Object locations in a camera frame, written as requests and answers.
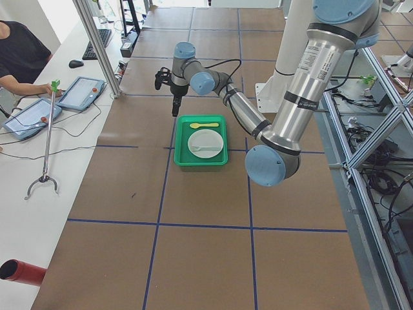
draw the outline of tablet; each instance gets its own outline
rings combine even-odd
[[[102,93],[105,81],[79,76],[56,102],[61,108],[83,111]]]
[[[27,108],[24,108],[15,116],[10,116],[2,126],[19,140],[34,136],[47,126],[47,123],[43,122],[41,118],[48,119],[50,115],[50,105],[51,102],[49,100],[41,98]],[[61,112],[62,109],[55,105],[53,119],[58,117]]]

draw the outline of black shirt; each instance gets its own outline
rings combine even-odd
[[[1,22],[10,27],[10,35],[0,39],[0,78],[11,74],[20,83],[33,83],[51,52],[25,25]]]

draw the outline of white table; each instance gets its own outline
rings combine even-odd
[[[120,37],[119,32],[112,30],[112,39],[106,48],[114,70],[118,61],[124,61],[119,50]],[[104,79],[97,60],[85,61],[83,67],[75,69],[68,67],[71,59],[81,59],[87,43],[86,31],[79,23],[59,47],[36,83],[50,83],[55,79],[60,79],[60,87],[66,89],[77,76]],[[19,107],[26,107],[34,100],[24,99]],[[50,152],[96,145],[112,100],[110,88],[106,87],[96,101],[96,105],[102,111],[101,115],[80,137],[73,138],[63,130],[54,129]],[[98,112],[98,109],[92,105],[82,114],[63,121],[57,126],[65,128],[72,134],[78,134]],[[56,120],[71,114],[74,112],[64,110]],[[45,153],[46,134],[47,130],[43,129],[38,135],[26,141],[4,145],[3,152],[16,156],[42,156]],[[15,141],[15,139],[9,134],[0,135],[0,144],[9,141]],[[93,149],[73,150],[49,157],[48,175],[57,181],[59,194],[55,193],[53,183],[50,181],[35,185],[32,189],[32,196],[27,201],[24,197],[28,186],[42,175],[43,158],[22,160],[0,155],[0,191],[2,194],[0,264],[9,259],[17,259],[47,268],[93,151]],[[0,308],[30,309],[38,290],[38,287],[31,285],[0,280]]]

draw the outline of person's hand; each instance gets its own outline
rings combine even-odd
[[[52,86],[50,84],[45,84],[45,90],[49,94],[49,96],[52,95],[53,91],[52,91]],[[60,97],[60,96],[62,96],[62,90],[61,89],[59,89],[56,93],[56,97]]]

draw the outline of computer mouse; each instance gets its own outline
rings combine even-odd
[[[69,68],[77,68],[83,66],[84,63],[81,60],[73,59],[69,62]]]

